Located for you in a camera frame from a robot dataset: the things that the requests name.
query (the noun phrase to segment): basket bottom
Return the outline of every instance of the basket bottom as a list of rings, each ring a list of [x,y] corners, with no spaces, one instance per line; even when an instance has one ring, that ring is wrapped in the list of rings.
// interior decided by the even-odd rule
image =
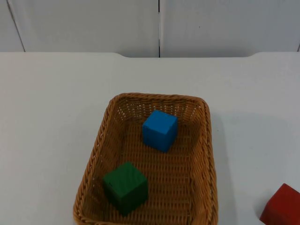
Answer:
[[[90,198],[102,205],[104,201],[106,206],[96,207],[92,211],[86,208],[84,211],[89,214],[88,217],[132,225],[190,224],[193,207],[190,178],[193,138],[190,130],[189,125],[179,124],[174,144],[167,153],[162,153],[143,144],[142,124],[128,123],[117,166],[130,161],[147,177],[149,199],[144,205],[123,217],[107,202],[103,194],[94,188]],[[97,186],[101,187],[101,180],[97,183]]]

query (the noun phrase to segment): white wall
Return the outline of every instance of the white wall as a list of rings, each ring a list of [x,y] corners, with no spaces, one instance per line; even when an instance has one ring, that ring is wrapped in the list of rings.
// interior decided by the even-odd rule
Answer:
[[[300,0],[160,0],[161,56],[297,51]]]
[[[0,0],[0,52],[23,52],[6,0]]]
[[[9,0],[27,52],[158,56],[157,0]]]

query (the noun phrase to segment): wicker basket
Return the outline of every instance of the wicker basket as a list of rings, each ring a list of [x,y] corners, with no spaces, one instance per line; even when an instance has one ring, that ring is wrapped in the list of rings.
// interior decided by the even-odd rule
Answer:
[[[178,136],[168,153],[147,147],[142,123],[154,109],[178,117]],[[108,203],[102,177],[130,161],[148,179],[149,199],[127,217]],[[104,114],[73,208],[78,224],[215,225],[216,173],[210,112],[200,98],[125,93]]]

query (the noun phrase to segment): basket rim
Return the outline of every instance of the basket rim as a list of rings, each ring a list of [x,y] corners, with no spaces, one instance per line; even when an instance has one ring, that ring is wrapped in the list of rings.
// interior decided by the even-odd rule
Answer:
[[[171,95],[166,95],[166,94],[149,94],[149,93],[139,93],[139,92],[126,92],[126,93],[121,93],[113,97],[109,103],[108,106],[105,110],[95,143],[94,147],[92,149],[92,152],[90,154],[89,161],[87,163],[86,169],[84,171],[84,175],[82,177],[82,181],[78,187],[78,191],[76,194],[76,199],[73,205],[73,218],[77,224],[96,224],[96,225],[118,225],[116,223],[112,222],[99,222],[95,221],[92,219],[89,219],[85,217],[82,214],[82,209],[84,205],[84,200],[85,196],[88,192],[88,187],[90,186],[90,183],[92,181],[92,175],[95,169],[95,166],[98,162],[99,155],[102,149],[103,142],[106,138],[106,130],[108,128],[108,124],[110,124],[110,120],[112,117],[110,116],[110,112],[115,108],[116,103],[118,102],[119,99],[122,98],[148,98],[149,100],[160,100],[160,99],[168,99],[168,100],[188,100],[194,103],[203,103],[204,107],[206,110],[209,112],[209,107],[207,103],[200,97],[194,97],[194,96],[186,96],[186,95],[178,95],[178,94],[171,94]],[[211,130],[211,125],[210,125],[210,114],[208,115],[208,121],[209,123],[206,124],[206,128]],[[212,145],[212,138],[210,136],[209,139],[210,144]],[[210,172],[210,180],[216,178],[216,171],[214,167],[214,158],[212,155],[213,149],[211,148],[211,155],[210,155],[210,168],[213,168],[212,170],[209,169]],[[212,209],[214,208],[213,213],[210,215],[210,222],[212,221],[213,218],[216,218],[214,224],[217,224],[218,221],[218,194],[217,194],[217,187],[216,187],[216,182],[211,182],[211,187],[215,190],[215,198],[212,198],[212,203],[211,207]]]

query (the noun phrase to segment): white table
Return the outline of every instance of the white table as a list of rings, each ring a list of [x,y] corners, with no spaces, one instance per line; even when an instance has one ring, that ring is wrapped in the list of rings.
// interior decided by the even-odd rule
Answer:
[[[199,96],[210,106],[219,224],[261,224],[283,182],[300,191],[300,54],[130,59],[0,53],[0,224],[73,224],[77,188],[109,100]]]

